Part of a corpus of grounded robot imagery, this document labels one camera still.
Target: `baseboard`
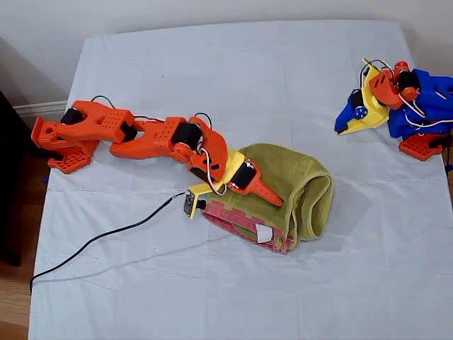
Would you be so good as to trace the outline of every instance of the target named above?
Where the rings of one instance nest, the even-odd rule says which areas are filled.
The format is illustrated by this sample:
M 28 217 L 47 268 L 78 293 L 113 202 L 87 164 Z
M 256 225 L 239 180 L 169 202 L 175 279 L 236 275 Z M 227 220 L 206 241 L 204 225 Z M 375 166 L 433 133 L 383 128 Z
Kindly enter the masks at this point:
M 52 101 L 49 103 L 14 106 L 13 108 L 31 129 L 38 116 L 43 117 L 44 120 L 56 120 L 59 122 L 64 115 L 66 103 L 66 101 Z

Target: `wooden floor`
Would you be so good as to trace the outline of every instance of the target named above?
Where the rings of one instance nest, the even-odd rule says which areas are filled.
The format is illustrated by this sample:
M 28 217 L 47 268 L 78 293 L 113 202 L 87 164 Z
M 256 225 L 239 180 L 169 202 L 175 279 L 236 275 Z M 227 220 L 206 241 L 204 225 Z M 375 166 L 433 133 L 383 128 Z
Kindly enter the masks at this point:
M 33 273 L 36 244 L 40 226 L 46 184 L 42 181 L 49 170 L 43 159 L 26 155 L 21 184 L 13 204 L 13 224 L 18 229 L 22 249 L 22 266 L 10 267 L 0 263 L 0 339 L 27 339 L 30 294 L 28 282 Z M 453 200 L 453 171 L 449 175 Z

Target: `green towel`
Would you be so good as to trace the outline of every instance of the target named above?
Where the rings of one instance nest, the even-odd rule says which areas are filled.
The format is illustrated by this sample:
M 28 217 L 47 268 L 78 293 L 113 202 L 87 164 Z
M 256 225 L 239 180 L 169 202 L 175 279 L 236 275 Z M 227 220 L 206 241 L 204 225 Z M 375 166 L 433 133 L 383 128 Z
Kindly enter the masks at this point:
M 320 237 L 333 195 L 329 172 L 315 158 L 273 144 L 253 144 L 240 152 L 255 161 L 263 172 L 261 179 L 284 200 L 283 206 L 277 208 L 253 193 L 240 195 L 230 190 L 223 196 L 210 193 L 208 204 L 245 213 L 247 219 L 255 222 L 264 221 L 264 225 L 273 228 L 273 238 L 263 245 L 275 251 L 293 250 L 301 240 Z M 250 229 L 229 225 L 235 234 L 257 241 L 256 233 Z

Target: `white tag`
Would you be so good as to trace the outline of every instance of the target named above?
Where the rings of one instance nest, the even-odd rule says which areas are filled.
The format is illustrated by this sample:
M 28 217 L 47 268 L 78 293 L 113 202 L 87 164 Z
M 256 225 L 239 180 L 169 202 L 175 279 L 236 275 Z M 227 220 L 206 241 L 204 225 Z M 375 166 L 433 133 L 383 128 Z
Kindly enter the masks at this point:
M 272 228 L 267 225 L 259 225 L 255 223 L 256 226 L 256 236 L 258 243 L 264 243 L 272 239 Z

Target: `white sheet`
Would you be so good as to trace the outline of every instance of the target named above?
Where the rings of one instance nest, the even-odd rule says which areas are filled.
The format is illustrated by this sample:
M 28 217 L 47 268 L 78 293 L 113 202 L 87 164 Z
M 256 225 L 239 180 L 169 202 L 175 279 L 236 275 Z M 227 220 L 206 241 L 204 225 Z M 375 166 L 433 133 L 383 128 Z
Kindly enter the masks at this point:
M 407 60 L 397 23 L 204 25 L 88 39 L 69 103 L 97 94 L 135 115 L 203 111 L 230 147 L 271 142 L 335 178 L 325 235 L 274 254 L 182 211 L 102 239 L 37 280 L 29 339 L 441 339 L 453 334 L 453 216 L 440 157 L 398 151 L 386 125 L 333 131 L 362 57 Z M 35 272 L 147 216 L 197 179 L 170 159 L 101 143 L 52 170 Z

